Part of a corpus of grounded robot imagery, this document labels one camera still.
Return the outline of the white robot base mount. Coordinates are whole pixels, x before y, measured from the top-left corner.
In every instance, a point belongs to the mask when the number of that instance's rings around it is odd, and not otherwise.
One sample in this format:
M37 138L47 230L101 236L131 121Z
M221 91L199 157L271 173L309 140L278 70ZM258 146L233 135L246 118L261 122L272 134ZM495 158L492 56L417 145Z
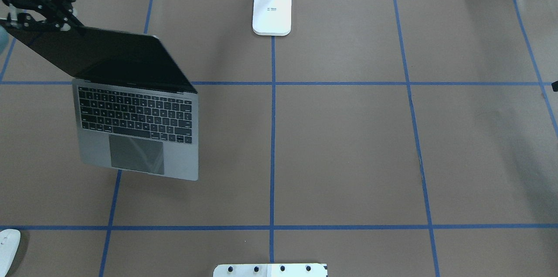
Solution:
M243 263L220 264L214 277L328 277L322 263Z

